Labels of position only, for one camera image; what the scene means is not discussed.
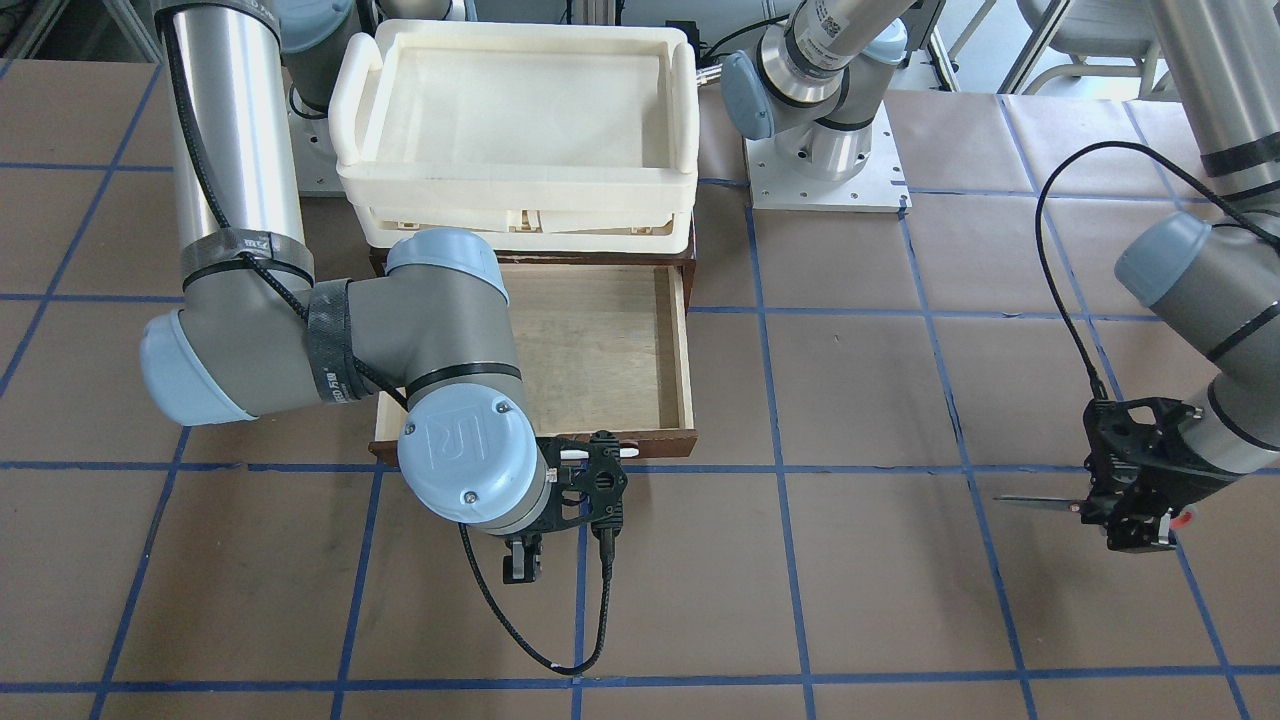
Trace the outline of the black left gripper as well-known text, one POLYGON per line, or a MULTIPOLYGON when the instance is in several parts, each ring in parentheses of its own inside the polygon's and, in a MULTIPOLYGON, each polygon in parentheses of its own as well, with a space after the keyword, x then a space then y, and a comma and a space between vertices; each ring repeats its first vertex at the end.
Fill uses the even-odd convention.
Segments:
POLYGON ((1198 407, 1161 397, 1093 398, 1085 405, 1091 489, 1082 501, 1082 523, 1105 530, 1107 550, 1148 553, 1178 547, 1174 530, 1196 519, 1197 506, 1171 497, 1176 483, 1190 479, 1190 462, 1178 459, 1166 433, 1199 415, 1198 407))

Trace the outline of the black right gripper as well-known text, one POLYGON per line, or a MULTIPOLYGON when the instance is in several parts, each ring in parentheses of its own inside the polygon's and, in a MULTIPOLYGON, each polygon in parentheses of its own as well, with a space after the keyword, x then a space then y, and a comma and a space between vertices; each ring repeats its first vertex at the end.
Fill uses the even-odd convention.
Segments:
MULTIPOLYGON (((530 524, 531 533, 553 533, 588 524, 594 534, 621 532, 625 523, 623 492, 628 478, 621 466, 620 439, 608 430, 598 430, 588 441, 559 437, 536 438, 552 479, 544 486, 550 497, 530 524), (586 502, 588 514, 566 516, 567 493, 579 497, 573 505, 586 502)), ((502 582, 507 585, 529 584, 541 577, 543 536, 506 536, 502 582)))

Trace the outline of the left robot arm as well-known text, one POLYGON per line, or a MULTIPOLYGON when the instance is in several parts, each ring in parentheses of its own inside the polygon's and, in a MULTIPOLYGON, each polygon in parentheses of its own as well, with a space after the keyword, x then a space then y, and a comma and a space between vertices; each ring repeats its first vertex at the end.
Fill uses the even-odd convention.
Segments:
POLYGON ((1162 219, 1114 273, 1219 374, 1188 400, 1087 405, 1080 516, 1121 552, 1170 550, 1193 503, 1279 450, 1277 19, 1263 1, 1152 1, 1149 14, 1226 210, 1162 219), (1132 419, 1140 405, 1151 424, 1132 419))

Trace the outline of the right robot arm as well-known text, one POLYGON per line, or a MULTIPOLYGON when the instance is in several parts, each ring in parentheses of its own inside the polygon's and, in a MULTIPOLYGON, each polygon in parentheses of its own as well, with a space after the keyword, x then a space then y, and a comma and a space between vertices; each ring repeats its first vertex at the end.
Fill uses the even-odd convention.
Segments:
POLYGON ((525 411, 494 250, 462 229, 397 242, 383 277, 315 278, 280 69, 324 109, 351 1, 157 1, 154 24, 175 108, 183 307, 140 346, 156 405, 186 427, 250 421, 381 391, 408 415, 398 461, 436 515, 509 546, 508 584, 538 573, 540 538, 586 523, 611 579, 626 475, 617 439, 539 438, 525 411))

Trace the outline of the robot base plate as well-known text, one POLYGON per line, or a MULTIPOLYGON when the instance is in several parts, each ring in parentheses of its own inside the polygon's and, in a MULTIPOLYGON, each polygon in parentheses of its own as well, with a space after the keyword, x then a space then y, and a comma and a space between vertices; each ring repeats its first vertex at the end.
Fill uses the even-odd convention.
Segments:
POLYGON ((301 196, 342 199, 346 192, 337 173, 328 118, 302 101, 289 83, 285 100, 294 176, 301 196))
POLYGON ((753 205, 788 211, 899 213, 913 206, 884 105, 855 131, 813 122, 744 141, 753 205))

